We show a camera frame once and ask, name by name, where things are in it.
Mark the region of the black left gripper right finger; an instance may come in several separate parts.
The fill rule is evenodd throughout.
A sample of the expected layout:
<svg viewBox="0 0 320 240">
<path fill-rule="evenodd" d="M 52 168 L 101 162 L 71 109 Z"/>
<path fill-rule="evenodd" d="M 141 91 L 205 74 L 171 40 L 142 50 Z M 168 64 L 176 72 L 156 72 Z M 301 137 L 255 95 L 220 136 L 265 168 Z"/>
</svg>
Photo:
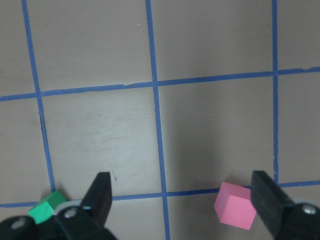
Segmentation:
<svg viewBox="0 0 320 240">
<path fill-rule="evenodd" d="M 251 203 L 275 240 L 318 240 L 320 208 L 293 201 L 263 170 L 251 175 Z"/>
</svg>

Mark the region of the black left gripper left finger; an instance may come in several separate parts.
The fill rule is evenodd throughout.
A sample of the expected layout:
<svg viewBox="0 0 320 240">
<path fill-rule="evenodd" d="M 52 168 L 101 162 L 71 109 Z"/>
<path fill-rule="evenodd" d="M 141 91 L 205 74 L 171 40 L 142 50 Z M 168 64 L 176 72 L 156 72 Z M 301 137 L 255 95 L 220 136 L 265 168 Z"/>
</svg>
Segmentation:
<svg viewBox="0 0 320 240">
<path fill-rule="evenodd" d="M 57 213 L 58 230 L 66 240 L 110 240 L 112 233 L 105 223 L 111 205 L 111 176 L 100 172 L 78 205 L 68 205 Z"/>
</svg>

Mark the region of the green foam cube near left arm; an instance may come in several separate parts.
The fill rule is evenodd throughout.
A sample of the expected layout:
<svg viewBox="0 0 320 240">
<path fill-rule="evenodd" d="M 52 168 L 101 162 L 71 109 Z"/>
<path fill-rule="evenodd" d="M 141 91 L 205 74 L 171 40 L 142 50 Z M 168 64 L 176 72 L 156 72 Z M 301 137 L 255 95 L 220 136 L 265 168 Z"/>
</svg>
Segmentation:
<svg viewBox="0 0 320 240">
<path fill-rule="evenodd" d="M 47 221 L 56 208 L 66 202 L 66 198 L 59 190 L 56 190 L 37 202 L 29 211 L 28 215 L 33 218 L 36 224 Z"/>
</svg>

